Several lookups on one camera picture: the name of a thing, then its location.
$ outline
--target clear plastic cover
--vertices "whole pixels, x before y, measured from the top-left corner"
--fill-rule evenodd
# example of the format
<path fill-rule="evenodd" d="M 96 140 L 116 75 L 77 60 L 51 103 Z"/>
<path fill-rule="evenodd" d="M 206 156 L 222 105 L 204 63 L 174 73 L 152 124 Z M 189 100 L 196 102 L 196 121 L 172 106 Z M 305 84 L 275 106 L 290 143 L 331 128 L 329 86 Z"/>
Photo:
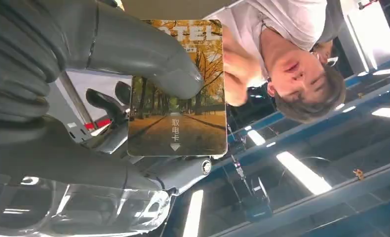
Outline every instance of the clear plastic cover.
<path fill-rule="evenodd" d="M 109 237 L 149 232 L 166 219 L 165 191 L 64 184 L 25 177 L 22 185 L 2 185 L 0 237 Z"/>

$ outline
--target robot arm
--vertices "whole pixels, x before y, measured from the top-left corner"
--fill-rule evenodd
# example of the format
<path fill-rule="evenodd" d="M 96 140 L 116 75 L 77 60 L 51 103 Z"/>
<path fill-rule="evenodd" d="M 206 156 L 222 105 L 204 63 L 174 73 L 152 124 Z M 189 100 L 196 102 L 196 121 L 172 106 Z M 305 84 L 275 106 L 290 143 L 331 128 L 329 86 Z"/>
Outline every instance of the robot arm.
<path fill-rule="evenodd" d="M 182 99 L 203 82 L 176 40 L 104 3 L 0 0 L 0 120 L 44 115 L 66 68 L 144 76 Z"/>

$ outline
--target man's hair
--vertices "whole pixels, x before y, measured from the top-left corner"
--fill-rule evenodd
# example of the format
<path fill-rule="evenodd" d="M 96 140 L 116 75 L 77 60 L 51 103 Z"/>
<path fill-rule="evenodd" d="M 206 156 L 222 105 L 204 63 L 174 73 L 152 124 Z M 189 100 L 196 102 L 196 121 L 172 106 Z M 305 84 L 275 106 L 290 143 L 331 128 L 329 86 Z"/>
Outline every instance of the man's hair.
<path fill-rule="evenodd" d="M 304 102 L 286 102 L 275 93 L 276 108 L 287 118 L 309 123 L 323 117 L 338 105 L 342 104 L 346 96 L 346 87 L 342 75 L 334 68 L 323 65 L 326 83 L 329 83 L 329 91 L 325 102 L 307 104 Z"/>

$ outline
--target blue steel beam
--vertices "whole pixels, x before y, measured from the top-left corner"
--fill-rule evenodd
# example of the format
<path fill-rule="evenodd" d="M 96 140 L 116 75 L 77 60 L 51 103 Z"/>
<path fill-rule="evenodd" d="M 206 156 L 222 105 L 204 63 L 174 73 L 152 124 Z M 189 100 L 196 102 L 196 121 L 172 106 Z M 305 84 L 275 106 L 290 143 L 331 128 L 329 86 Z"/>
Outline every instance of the blue steel beam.
<path fill-rule="evenodd" d="M 346 109 L 351 106 L 356 106 L 357 107 L 356 111 L 351 111 L 348 113 L 342 113 L 342 110 L 333 111 L 328 115 L 328 117 L 320 119 L 318 122 L 311 123 L 311 124 L 301 124 L 276 137 L 266 140 L 266 143 L 261 146 L 254 146 L 252 148 L 249 148 L 243 153 L 237 154 L 234 157 L 236 157 L 236 159 L 238 159 L 242 165 L 247 165 L 249 163 L 252 163 L 257 159 L 259 159 L 257 157 L 263 155 L 263 152 L 265 152 L 266 149 L 269 149 L 266 147 L 266 144 L 276 142 L 275 146 L 270 147 L 274 149 L 277 148 L 277 145 L 280 142 L 287 143 L 287 140 L 293 141 L 295 139 L 300 139 L 300 137 L 310 136 L 318 132 L 321 133 L 329 129 L 330 126 L 328 126 L 327 123 L 322 122 L 322 121 L 326 121 L 327 119 L 330 120 L 331 126 L 333 126 L 338 123 L 344 122 L 346 119 L 350 119 L 352 116 L 356 116 L 355 113 L 367 113 L 369 112 L 368 110 L 373 109 L 374 104 L 378 104 L 380 103 L 380 101 L 381 102 L 385 101 L 387 99 L 386 97 L 390 99 L 390 93 L 387 93 L 387 91 L 390 91 L 390 84 L 383 86 L 377 90 L 374 90 L 371 93 L 366 94 L 362 99 L 349 102 L 343 107 L 344 109 Z M 247 156 L 251 156 L 252 158 L 250 158 L 249 160 L 244 160 L 244 158 L 246 158 Z M 231 159 L 225 159 L 222 162 L 214 165 L 213 171 L 222 166 L 230 165 L 231 163 L 232 163 Z M 213 178 L 213 176 L 214 173 L 210 174 L 209 177 L 207 177 L 206 181 Z"/>
<path fill-rule="evenodd" d="M 387 185 L 390 185 L 390 164 L 365 173 L 365 179 L 362 181 L 351 179 L 334 186 L 333 190 L 327 193 L 277 209 L 271 218 L 255 223 L 245 222 L 211 237 L 257 237 Z"/>

